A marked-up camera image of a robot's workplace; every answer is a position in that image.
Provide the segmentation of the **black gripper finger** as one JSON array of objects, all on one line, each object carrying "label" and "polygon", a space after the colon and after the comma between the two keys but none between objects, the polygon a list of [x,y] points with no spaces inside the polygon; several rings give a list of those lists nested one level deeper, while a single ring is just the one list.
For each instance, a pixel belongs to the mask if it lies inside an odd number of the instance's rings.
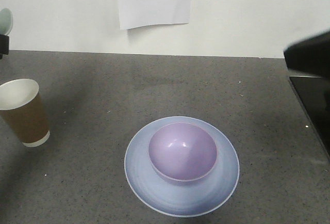
[{"label": "black gripper finger", "polygon": [[288,69],[329,78],[329,31],[287,47],[284,59]]},{"label": "black gripper finger", "polygon": [[9,36],[0,35],[0,59],[9,54]]}]

